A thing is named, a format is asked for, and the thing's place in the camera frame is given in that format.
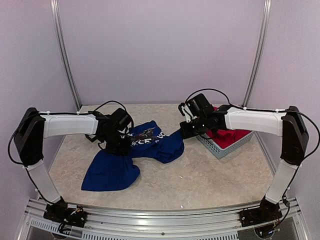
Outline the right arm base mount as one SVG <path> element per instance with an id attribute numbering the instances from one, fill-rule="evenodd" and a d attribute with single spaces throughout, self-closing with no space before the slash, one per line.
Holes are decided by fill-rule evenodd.
<path id="1" fill-rule="evenodd" d="M 242 227 L 263 224 L 282 217 L 279 202 L 272 203 L 266 200 L 264 196 L 258 207 L 245 208 L 239 212 L 239 218 Z"/>

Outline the red garment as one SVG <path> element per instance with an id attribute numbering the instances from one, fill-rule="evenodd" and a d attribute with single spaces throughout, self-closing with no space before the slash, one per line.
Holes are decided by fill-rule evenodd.
<path id="1" fill-rule="evenodd" d="M 225 149 L 250 133 L 251 131 L 249 130 L 217 130 L 214 132 L 210 130 L 206 134 L 220 148 Z"/>

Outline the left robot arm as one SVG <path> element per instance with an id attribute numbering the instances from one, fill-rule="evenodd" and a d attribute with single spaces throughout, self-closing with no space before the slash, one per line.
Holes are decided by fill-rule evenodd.
<path id="1" fill-rule="evenodd" d="M 20 161 L 39 195 L 48 205 L 49 212 L 63 223 L 70 211 L 61 203 L 63 198 L 54 185 L 44 164 L 44 139 L 55 136 L 85 135 L 90 141 L 105 143 L 103 150 L 110 154 L 125 155 L 130 148 L 129 130 L 134 122 L 129 113 L 118 108 L 112 114 L 96 110 L 89 112 L 41 112 L 30 107 L 12 134 Z"/>

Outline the blue printed t-shirt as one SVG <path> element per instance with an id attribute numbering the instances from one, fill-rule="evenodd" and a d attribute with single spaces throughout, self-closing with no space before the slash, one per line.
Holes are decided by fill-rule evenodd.
<path id="1" fill-rule="evenodd" d="M 82 181 L 82 191 L 124 190 L 140 175 L 140 169 L 133 163 L 134 158 L 150 158 L 168 164 L 178 159 L 185 150 L 180 130 L 166 135 L 154 120 L 134 127 L 128 137 L 128 154 L 111 154 L 100 150 L 94 156 Z"/>

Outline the right aluminium corner post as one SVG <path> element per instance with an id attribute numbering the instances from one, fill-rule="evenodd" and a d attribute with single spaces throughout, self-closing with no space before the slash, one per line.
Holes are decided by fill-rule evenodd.
<path id="1" fill-rule="evenodd" d="M 272 5 L 271 0 L 264 1 L 257 47 L 256 47 L 255 55 L 254 55 L 252 69 L 251 69 L 250 76 L 249 76 L 248 85 L 247 85 L 247 88 L 245 91 L 244 99 L 241 104 L 242 107 L 247 107 L 248 104 L 250 103 L 250 99 L 253 94 L 254 86 L 255 86 L 255 83 L 257 80 L 257 75 L 258 75 L 261 59 L 263 56 L 264 45 L 265 45 L 267 32 L 268 32 L 268 25 L 269 25 L 269 21 L 270 21 L 270 13 L 271 13 L 271 5 Z"/>

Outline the aluminium front rail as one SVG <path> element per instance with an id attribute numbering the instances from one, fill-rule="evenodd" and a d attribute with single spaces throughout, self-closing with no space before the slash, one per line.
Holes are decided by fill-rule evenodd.
<path id="1" fill-rule="evenodd" d="M 131 210 L 85 206 L 83 227 L 59 224 L 43 217 L 46 204 L 30 199 L 20 222 L 18 240 L 257 240 L 276 221 L 242 226 L 240 211 L 257 202 L 226 207 L 180 210 Z"/>

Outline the left aluminium corner post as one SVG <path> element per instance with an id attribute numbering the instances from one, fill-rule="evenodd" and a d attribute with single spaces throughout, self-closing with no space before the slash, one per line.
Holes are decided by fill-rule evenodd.
<path id="1" fill-rule="evenodd" d="M 72 73 L 72 69 L 71 69 L 71 65 L 70 65 L 70 61 L 67 53 L 67 48 L 66 48 L 64 33 L 63 33 L 63 26 L 62 26 L 62 21 L 60 16 L 59 1 L 50 0 L 50 8 L 51 8 L 51 13 L 53 17 L 54 31 L 56 34 L 57 44 L 59 48 L 63 69 L 66 75 L 67 84 L 70 88 L 74 105 L 77 110 L 80 110 L 80 108 L 82 107 L 82 103 L 76 87 L 76 83 L 74 81 L 74 77 L 73 77 L 73 73 Z"/>

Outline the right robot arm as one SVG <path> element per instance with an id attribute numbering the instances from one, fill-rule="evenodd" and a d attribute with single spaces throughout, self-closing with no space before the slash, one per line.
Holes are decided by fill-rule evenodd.
<path id="1" fill-rule="evenodd" d="M 275 212 L 275 206 L 285 194 L 298 167 L 305 159 L 309 134 L 299 109 L 248 109 L 230 104 L 214 108 L 202 94 L 178 106 L 185 121 L 180 123 L 184 139 L 203 135 L 208 131 L 246 130 L 272 134 L 282 138 L 280 163 L 264 199 L 256 210 L 256 218 L 266 222 Z"/>

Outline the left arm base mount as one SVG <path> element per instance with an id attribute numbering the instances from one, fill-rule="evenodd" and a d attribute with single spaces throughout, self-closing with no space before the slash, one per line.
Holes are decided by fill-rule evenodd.
<path id="1" fill-rule="evenodd" d="M 68 207 L 66 203 L 48 204 L 43 214 L 44 219 L 79 228 L 85 226 L 87 216 L 87 212 L 82 207 L 78 205 L 76 207 Z"/>

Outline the aluminium corner post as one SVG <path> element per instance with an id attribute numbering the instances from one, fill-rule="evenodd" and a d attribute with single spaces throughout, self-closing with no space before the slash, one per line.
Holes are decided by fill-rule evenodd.
<path id="1" fill-rule="evenodd" d="M 269 21 L 270 21 L 270 13 L 271 13 L 271 5 L 272 5 L 271 0 L 264 1 L 257 47 L 256 47 L 255 55 L 254 55 L 252 69 L 251 69 L 250 76 L 249 76 L 248 85 L 247 85 L 247 88 L 245 91 L 244 99 L 241 104 L 242 107 L 247 107 L 248 104 L 250 103 L 250 99 L 253 94 L 254 86 L 255 86 L 255 83 L 257 80 L 257 75 L 258 75 L 261 59 L 263 56 L 264 45 L 265 45 L 267 32 L 268 32 L 268 25 L 269 25 Z"/>
<path id="2" fill-rule="evenodd" d="M 70 88 L 74 105 L 77 110 L 80 110 L 80 108 L 82 107 L 82 103 L 76 87 L 76 83 L 74 81 L 74 77 L 73 77 L 73 73 L 72 73 L 72 69 L 71 69 L 71 65 L 70 65 L 70 61 L 67 53 L 67 48 L 66 48 L 64 33 L 63 33 L 63 26 L 62 26 L 62 21 L 60 16 L 59 1 L 50 0 L 50 8 L 51 8 L 51 13 L 53 17 L 54 31 L 56 34 L 57 44 L 59 48 L 63 69 L 66 75 L 67 84 Z"/>

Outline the light blue perforated basket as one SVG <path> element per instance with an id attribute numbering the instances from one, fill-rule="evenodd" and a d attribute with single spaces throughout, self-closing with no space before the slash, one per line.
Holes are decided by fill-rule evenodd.
<path id="1" fill-rule="evenodd" d="M 236 140 L 234 143 L 229 144 L 226 147 L 221 147 L 216 143 L 212 138 L 209 138 L 207 134 L 203 134 L 200 136 L 197 136 L 196 138 L 217 158 L 221 159 L 231 152 L 235 151 L 245 143 L 247 143 L 249 140 L 251 140 L 252 136 L 254 135 L 254 132 L 251 131 L 249 133 L 246 133 L 244 136 L 240 137 L 239 140 Z"/>

